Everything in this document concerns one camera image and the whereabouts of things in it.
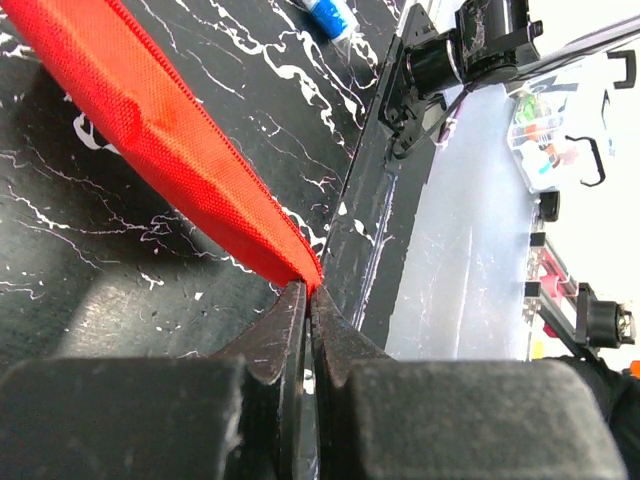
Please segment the cable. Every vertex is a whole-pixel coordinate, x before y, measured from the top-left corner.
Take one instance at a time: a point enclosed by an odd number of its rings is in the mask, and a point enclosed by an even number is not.
[[[424,142],[428,138],[431,137],[431,135],[433,135],[433,133],[438,128],[440,128],[444,124],[444,122],[446,122],[447,118],[449,118],[458,109],[458,107],[462,104],[464,99],[467,98],[467,96],[472,91],[473,91],[473,85],[469,85],[465,87],[464,90],[462,90],[462,92],[460,92],[460,94],[455,98],[455,100],[451,102],[451,105],[449,105],[449,107],[444,111],[444,113],[440,116],[440,118],[436,120],[436,122],[433,125],[431,125],[427,130],[425,130],[420,134],[420,136],[416,139],[413,145],[407,148],[404,152],[394,153],[393,156],[398,160],[404,160],[405,158],[413,154],[418,148],[420,148],[424,144]]]

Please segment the blue tube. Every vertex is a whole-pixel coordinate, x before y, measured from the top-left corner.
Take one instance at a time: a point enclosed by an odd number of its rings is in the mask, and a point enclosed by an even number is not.
[[[302,0],[302,3],[332,42],[348,39],[358,29],[358,20],[344,0]]]

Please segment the orange nylon webbing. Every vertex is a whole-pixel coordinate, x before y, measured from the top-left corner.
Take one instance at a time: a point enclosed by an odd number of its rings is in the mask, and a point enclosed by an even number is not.
[[[240,262],[311,293],[320,263],[119,0],[2,0],[47,70],[131,166]]]

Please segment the black marbled surface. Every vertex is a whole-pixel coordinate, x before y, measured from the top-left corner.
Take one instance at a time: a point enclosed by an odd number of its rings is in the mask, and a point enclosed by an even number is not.
[[[321,254],[401,0],[349,1],[349,62],[290,0],[125,3]],[[276,289],[129,168],[5,14],[0,78],[1,365],[205,355],[271,306]]]

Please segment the plastic container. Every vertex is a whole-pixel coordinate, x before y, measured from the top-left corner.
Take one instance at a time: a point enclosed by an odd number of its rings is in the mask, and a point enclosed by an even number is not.
[[[532,193],[596,186],[613,156],[606,55],[533,80],[516,97],[507,142]]]

